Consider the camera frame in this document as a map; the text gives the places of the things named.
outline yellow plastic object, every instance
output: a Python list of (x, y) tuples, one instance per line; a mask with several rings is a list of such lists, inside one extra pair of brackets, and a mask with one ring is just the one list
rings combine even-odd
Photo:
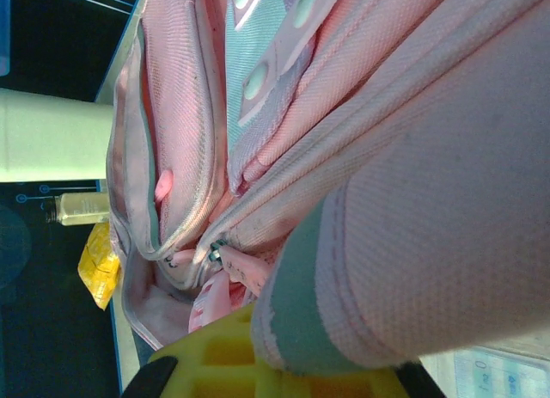
[(153, 355), (177, 357), (161, 398), (408, 398), (392, 370), (297, 377), (254, 356), (253, 305), (213, 322)]
[(109, 304), (119, 280), (120, 260), (111, 250), (109, 223), (98, 223), (90, 233), (78, 263), (78, 275), (102, 309)]

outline clear bottle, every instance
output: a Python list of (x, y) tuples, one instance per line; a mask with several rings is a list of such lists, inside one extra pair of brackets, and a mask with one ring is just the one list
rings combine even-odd
[(63, 226), (105, 223), (109, 221), (107, 193), (64, 193), (47, 200), (46, 220)]

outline yellow packet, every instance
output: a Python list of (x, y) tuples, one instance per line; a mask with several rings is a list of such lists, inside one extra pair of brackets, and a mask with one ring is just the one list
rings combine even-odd
[(100, 308), (109, 304), (119, 279), (120, 260), (111, 250), (109, 223), (97, 223), (78, 262), (78, 275)]

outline black plastic part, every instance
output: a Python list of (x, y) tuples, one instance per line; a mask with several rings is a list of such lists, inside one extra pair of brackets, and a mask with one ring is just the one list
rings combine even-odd
[(142, 367), (120, 398), (160, 398), (178, 359), (163, 357)]
[(395, 368), (395, 375), (409, 398), (445, 398), (443, 391), (422, 364), (408, 363)]

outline white cylinder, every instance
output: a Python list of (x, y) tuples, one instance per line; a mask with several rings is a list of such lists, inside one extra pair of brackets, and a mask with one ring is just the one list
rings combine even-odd
[(0, 182), (105, 179), (113, 106), (0, 89)]

